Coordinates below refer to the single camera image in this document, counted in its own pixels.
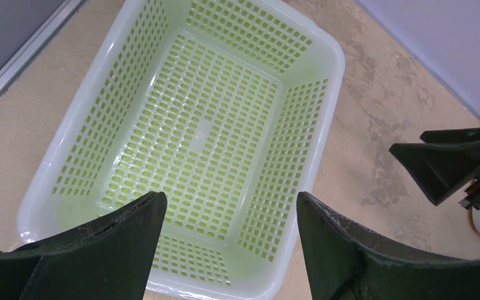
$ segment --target laundry basket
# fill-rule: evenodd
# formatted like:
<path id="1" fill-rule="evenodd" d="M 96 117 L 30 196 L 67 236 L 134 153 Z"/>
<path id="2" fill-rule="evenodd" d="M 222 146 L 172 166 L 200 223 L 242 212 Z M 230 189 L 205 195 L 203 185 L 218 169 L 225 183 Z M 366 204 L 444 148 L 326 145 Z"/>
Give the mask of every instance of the laundry basket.
<path id="1" fill-rule="evenodd" d="M 127 0 L 25 195 L 23 241 L 164 191 L 147 287 L 271 298 L 343 71 L 338 43 L 278 0 Z"/>

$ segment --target gray panel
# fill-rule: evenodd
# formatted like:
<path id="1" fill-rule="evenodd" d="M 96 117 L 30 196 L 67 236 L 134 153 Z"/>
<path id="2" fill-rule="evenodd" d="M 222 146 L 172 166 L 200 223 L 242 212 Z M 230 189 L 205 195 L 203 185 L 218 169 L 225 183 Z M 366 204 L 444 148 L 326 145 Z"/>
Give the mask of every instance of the gray panel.
<path id="1" fill-rule="evenodd" d="M 356 1 L 480 119 L 480 1 Z"/>
<path id="2" fill-rule="evenodd" d="M 64 0 L 0 0 L 0 69 Z"/>

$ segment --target empty basket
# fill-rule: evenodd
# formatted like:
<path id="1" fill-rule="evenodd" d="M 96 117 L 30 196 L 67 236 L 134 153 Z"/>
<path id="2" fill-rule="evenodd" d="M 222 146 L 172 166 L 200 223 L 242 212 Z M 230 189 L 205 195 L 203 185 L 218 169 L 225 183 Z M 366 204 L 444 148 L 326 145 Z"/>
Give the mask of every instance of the empty basket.
<path id="1" fill-rule="evenodd" d="M 338 43 L 278 0 L 127 0 L 25 195 L 21 237 L 164 191 L 147 287 L 271 298 L 343 71 Z"/>

